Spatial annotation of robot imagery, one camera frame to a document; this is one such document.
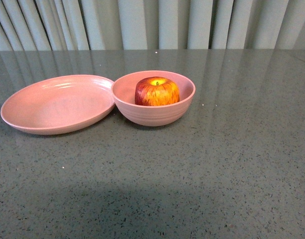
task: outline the plate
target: plate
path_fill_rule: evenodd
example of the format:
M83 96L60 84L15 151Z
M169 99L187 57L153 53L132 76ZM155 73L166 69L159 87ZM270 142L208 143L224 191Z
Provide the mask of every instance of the plate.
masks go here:
M88 127L115 106L112 80L93 75L37 82L9 97L0 114L10 126L33 134L61 134Z

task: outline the red apple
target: red apple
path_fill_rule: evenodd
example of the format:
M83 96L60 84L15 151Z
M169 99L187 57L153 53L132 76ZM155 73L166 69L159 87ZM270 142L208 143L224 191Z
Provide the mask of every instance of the red apple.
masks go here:
M179 88L170 79L159 76L148 77L136 85L136 105L165 106L177 102L179 102Z

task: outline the gray speckled countertop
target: gray speckled countertop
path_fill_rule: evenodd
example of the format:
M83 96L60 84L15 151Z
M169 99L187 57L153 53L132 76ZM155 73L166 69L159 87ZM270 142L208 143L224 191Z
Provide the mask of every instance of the gray speckled countertop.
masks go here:
M196 85L166 126L115 108L39 136L0 117L1 239L305 239L305 51L0 52L0 108L48 78L154 69Z

